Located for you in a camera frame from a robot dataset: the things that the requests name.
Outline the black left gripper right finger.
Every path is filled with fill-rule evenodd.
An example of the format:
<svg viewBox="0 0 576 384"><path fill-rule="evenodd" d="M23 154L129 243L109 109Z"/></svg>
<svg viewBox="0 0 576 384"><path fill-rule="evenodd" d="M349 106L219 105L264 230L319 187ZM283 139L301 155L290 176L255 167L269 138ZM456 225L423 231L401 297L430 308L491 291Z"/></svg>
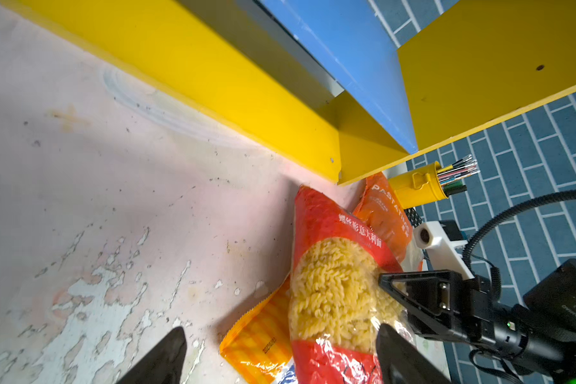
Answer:
<svg viewBox="0 0 576 384"><path fill-rule="evenodd" d="M388 324L379 327L376 353L385 384L451 384L440 370Z"/></svg>

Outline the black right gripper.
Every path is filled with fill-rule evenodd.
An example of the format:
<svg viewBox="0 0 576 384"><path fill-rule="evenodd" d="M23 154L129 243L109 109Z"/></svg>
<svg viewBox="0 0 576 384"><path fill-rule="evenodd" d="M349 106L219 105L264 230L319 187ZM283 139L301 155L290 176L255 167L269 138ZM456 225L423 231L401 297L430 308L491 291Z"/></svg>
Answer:
<svg viewBox="0 0 576 384"><path fill-rule="evenodd" d="M472 347L477 355L496 360L491 374L563 374L566 347L537 331L511 308L491 298L484 278L463 280L451 270L379 275L379 287L401 304L408 323L424 339L441 339Z"/></svg>

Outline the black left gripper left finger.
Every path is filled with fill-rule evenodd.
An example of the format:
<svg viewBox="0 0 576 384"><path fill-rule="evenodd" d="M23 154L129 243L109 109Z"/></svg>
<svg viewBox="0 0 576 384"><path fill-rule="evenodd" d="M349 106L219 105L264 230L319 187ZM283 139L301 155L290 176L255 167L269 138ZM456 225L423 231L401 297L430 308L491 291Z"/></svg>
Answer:
<svg viewBox="0 0 576 384"><path fill-rule="evenodd" d="M117 384L180 383L186 355L187 337L184 328L177 326L127 371Z"/></svg>

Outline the red fusilli bag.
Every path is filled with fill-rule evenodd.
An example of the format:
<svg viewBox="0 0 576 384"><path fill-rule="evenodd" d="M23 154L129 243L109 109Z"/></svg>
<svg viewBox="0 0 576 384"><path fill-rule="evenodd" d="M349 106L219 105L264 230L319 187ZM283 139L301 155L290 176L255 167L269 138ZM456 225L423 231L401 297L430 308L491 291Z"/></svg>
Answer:
<svg viewBox="0 0 576 384"><path fill-rule="evenodd" d="M294 200L288 324L300 383L381 383L376 338L403 307L379 287L401 272L385 242L322 192Z"/></svg>

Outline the blue macaroni bag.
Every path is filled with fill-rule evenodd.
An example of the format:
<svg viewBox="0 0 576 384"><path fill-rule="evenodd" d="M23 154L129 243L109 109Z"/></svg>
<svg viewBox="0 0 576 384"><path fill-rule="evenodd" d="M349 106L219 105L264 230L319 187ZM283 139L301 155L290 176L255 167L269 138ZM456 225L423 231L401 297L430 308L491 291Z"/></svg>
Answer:
<svg viewBox="0 0 576 384"><path fill-rule="evenodd" d="M230 328L219 353L246 383L296 383L288 326L290 279Z"/></svg>

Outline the orange pasta bag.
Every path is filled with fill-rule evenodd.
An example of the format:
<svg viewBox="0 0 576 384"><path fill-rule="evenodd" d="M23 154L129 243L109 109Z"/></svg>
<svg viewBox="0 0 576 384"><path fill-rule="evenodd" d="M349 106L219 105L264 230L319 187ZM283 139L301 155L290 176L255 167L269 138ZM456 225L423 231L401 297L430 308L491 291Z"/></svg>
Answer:
<svg viewBox="0 0 576 384"><path fill-rule="evenodd" d="M424 256L414 241L414 227L384 173L366 178L353 215L381 238L403 271L422 271Z"/></svg>

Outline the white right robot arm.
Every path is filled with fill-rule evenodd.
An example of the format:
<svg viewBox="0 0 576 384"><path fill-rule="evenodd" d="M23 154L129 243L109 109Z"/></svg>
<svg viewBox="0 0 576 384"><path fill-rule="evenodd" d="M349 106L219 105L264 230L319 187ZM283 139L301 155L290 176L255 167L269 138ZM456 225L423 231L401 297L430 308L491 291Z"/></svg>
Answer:
<svg viewBox="0 0 576 384"><path fill-rule="evenodd" d="M465 344L469 360L486 358L483 371L520 383L542 374L555 383L576 383L576 259L568 259L512 307L500 300L501 276L475 275L474 249L513 217L552 203L576 200L576 190L543 195L494 216L468 241L452 221L417 228L431 270L386 273L379 287L406 308L409 324L424 339Z"/></svg>

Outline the yellow shelf pink blue boards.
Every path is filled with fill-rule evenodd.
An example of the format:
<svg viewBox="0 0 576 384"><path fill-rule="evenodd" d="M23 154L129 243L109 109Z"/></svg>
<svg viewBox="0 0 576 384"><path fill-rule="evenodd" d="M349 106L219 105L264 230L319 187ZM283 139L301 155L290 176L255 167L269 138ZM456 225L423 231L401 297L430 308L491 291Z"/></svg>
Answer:
<svg viewBox="0 0 576 384"><path fill-rule="evenodd" d="M397 45L371 1L9 1L340 185L576 91L576 1L461 1Z"/></svg>

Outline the black calculator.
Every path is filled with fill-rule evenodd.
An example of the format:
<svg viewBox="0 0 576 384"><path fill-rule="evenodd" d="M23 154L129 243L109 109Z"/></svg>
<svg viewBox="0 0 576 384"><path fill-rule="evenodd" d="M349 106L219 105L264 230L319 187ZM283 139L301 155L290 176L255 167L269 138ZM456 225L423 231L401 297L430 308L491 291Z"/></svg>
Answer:
<svg viewBox="0 0 576 384"><path fill-rule="evenodd" d="M404 213L406 214L406 217L408 218L409 222L411 223L412 227L417 228L420 225L424 224L424 222L426 221L421 214L419 214L419 211L415 208L409 208L409 209L405 209Z"/></svg>

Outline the yellow pen cup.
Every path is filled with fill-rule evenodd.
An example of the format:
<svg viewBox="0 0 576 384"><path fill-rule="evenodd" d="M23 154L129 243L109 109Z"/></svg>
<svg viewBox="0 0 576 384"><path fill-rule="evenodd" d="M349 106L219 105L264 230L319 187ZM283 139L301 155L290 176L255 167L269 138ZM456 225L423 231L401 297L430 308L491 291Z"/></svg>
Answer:
<svg viewBox="0 0 576 384"><path fill-rule="evenodd" d="M439 162L388 179L404 210L448 199L438 179Z"/></svg>

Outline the coloured pens in cup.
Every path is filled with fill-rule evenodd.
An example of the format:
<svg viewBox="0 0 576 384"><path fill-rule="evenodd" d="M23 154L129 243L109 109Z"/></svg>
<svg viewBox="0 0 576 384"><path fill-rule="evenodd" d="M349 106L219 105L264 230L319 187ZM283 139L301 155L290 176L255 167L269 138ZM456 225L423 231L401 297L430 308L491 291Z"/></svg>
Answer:
<svg viewBox="0 0 576 384"><path fill-rule="evenodd" d="M444 195L450 197L465 192L467 185L463 180L479 173L478 161L473 155L467 155L455 163L438 170L437 178Z"/></svg>

